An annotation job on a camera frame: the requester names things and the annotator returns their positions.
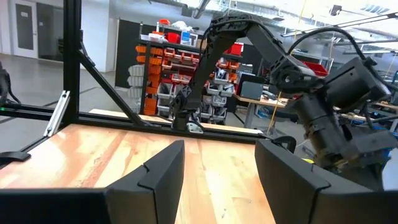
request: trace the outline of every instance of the door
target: door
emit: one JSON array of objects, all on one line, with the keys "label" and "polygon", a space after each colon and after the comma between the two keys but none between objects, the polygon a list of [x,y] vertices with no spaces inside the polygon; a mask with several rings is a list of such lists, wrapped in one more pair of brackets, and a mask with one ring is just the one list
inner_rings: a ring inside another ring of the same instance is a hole
[{"label": "door", "polygon": [[37,58],[36,3],[13,0],[14,55]]}]

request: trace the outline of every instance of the robotic arm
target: robotic arm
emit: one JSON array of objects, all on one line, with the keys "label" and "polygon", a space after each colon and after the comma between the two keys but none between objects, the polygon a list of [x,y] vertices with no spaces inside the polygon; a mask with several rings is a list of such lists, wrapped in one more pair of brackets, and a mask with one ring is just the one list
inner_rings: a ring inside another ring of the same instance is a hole
[{"label": "robotic arm", "polygon": [[381,171],[389,160],[388,151],[397,147],[397,141],[387,131],[352,128],[337,116],[369,100],[390,95],[373,70],[375,62],[371,58],[354,58],[325,79],[319,79],[306,65],[287,54],[281,42],[250,15],[215,19],[205,33],[208,45],[198,68],[170,105],[174,129],[189,130],[187,124],[200,106],[202,88],[217,61],[236,39],[248,37],[272,65],[271,84],[282,93],[301,94],[287,107],[303,121],[305,137],[315,149],[316,165],[368,188],[382,189]]},{"label": "robotic arm", "polygon": [[201,91],[209,79],[210,73],[214,70],[224,51],[241,37],[247,36],[264,59],[272,62],[271,72],[274,74],[274,83],[283,92],[305,91],[321,81],[302,62],[286,55],[280,40],[249,15],[215,19],[211,22],[207,33],[207,48],[201,56],[194,76],[170,105],[174,114],[174,129],[187,130],[191,114],[196,112],[200,106]]}]

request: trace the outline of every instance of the wooden tabletop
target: wooden tabletop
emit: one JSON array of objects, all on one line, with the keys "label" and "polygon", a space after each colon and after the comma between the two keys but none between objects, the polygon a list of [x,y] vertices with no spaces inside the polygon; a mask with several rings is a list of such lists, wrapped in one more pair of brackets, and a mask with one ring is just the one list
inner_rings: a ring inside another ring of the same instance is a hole
[{"label": "wooden tabletop", "polygon": [[247,99],[238,96],[237,94],[234,94],[235,98],[238,99],[239,101],[242,102],[247,102],[247,103],[254,103],[257,105],[266,105],[266,106],[277,106],[279,108],[284,108],[286,103],[288,102],[289,99],[285,98],[280,98],[279,101],[277,100],[271,100],[271,99],[265,99],[264,97],[261,97],[261,100],[252,100],[252,99]]},{"label": "wooden tabletop", "polygon": [[[125,113],[117,112],[117,111],[92,109],[90,111],[90,113],[127,118]],[[139,116],[141,119],[146,120],[146,121],[155,121],[158,123],[165,123],[165,124],[171,123],[170,121],[167,121],[166,119],[156,117],[156,116],[147,116],[147,115],[139,115]],[[236,132],[251,133],[251,134],[262,134],[262,131],[256,130],[256,129],[239,128],[239,127],[233,127],[233,126],[208,124],[208,123],[201,123],[201,125],[205,128],[211,128],[211,129],[219,129],[219,130],[225,130],[225,131],[236,131]]]},{"label": "wooden tabletop", "polygon": [[105,187],[172,142],[185,141],[176,223],[275,223],[254,145],[71,124],[0,170],[0,188]]},{"label": "wooden tabletop", "polygon": [[375,103],[375,105],[383,106],[383,107],[394,109],[394,110],[398,110],[398,106],[391,105],[391,104],[388,104],[388,103]]}]

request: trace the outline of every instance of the desk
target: desk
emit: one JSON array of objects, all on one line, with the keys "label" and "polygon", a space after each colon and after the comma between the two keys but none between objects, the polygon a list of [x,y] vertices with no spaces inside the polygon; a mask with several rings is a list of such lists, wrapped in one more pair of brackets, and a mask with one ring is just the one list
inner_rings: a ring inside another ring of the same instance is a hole
[{"label": "desk", "polygon": [[[374,109],[372,109],[372,108],[369,109],[369,110],[372,111],[372,112],[377,112],[377,113],[386,115],[386,116],[394,116],[394,115],[398,114],[398,106],[396,106],[396,105],[390,105],[390,104],[387,104],[387,103],[375,103],[375,105],[383,106],[383,107],[385,107],[385,108],[389,108],[389,109],[395,110],[396,113],[395,113],[395,114],[392,114],[392,113],[388,113],[388,112],[386,112],[386,111],[374,110]],[[392,125],[391,125],[391,128],[390,128],[390,132],[392,132],[392,133],[395,132],[396,129],[397,129],[397,125],[398,125],[398,119],[395,119],[395,120],[392,122]]]},{"label": "desk", "polygon": [[266,106],[277,106],[279,108],[284,108],[285,104],[288,102],[289,99],[285,99],[285,98],[280,98],[280,101],[277,100],[271,100],[271,99],[264,99],[263,97],[261,97],[260,100],[252,100],[252,99],[247,99],[247,98],[243,98],[238,96],[237,94],[234,94],[234,97],[242,102],[246,102],[249,103],[248,106],[248,112],[246,113],[246,119],[244,120],[244,127],[245,128],[250,128],[251,127],[251,123],[253,121],[253,116],[254,116],[254,110],[256,105],[266,105]]},{"label": "desk", "polygon": [[[117,112],[117,111],[92,109],[89,113],[127,118],[126,114],[124,114],[122,112]],[[162,119],[162,118],[156,117],[156,116],[139,115],[139,117],[146,121],[155,121],[158,123],[165,123],[165,124],[171,123],[170,121],[167,121],[166,119]],[[201,123],[201,125],[204,128],[211,128],[211,129],[218,129],[218,130],[225,130],[225,131],[237,131],[237,132],[251,133],[251,134],[262,134],[262,131],[256,130],[256,129],[239,128],[239,127],[232,127],[232,126],[218,125],[218,124],[208,124],[208,123]]]},{"label": "desk", "polygon": [[105,187],[174,142],[185,141],[176,223],[275,223],[254,145],[71,124],[0,170],[0,188]]},{"label": "desk", "polygon": [[[264,99],[263,97],[261,97],[261,100],[251,100],[251,99],[247,99],[247,98],[243,98],[240,97],[238,95],[235,95],[235,98],[238,99],[239,101],[242,102],[247,102],[249,103],[249,107],[248,107],[248,112],[246,113],[246,119],[244,121],[244,127],[245,128],[250,128],[251,127],[251,123],[253,121],[253,116],[254,116],[254,108],[256,105],[266,105],[266,106],[277,106],[279,108],[285,108],[286,103],[288,102],[289,99],[285,99],[285,98],[280,98],[280,101],[276,101],[276,100],[270,100],[270,99]],[[366,121],[365,117],[362,116],[358,116],[358,115],[352,115],[352,114],[341,114],[342,117],[344,118],[348,118],[350,120],[357,120],[357,121]]]}]

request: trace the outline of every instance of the white box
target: white box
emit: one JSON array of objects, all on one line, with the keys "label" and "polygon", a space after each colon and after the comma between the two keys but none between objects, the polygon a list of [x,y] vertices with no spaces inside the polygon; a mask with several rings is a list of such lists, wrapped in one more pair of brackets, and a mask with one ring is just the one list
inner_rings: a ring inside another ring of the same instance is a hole
[{"label": "white box", "polygon": [[[161,93],[160,92],[163,86],[165,86],[169,90],[169,93]],[[173,84],[160,83],[159,86],[157,87],[157,97],[160,99],[170,99],[170,97],[172,95],[172,87],[173,87]]]},{"label": "white box", "polygon": [[225,104],[226,104],[226,97],[216,96],[216,95],[211,96],[211,105],[216,107],[224,107]]},{"label": "white box", "polygon": [[188,45],[191,47],[196,47],[198,42],[198,35],[197,34],[191,34],[189,32],[181,32],[181,41],[180,44],[182,45]]}]

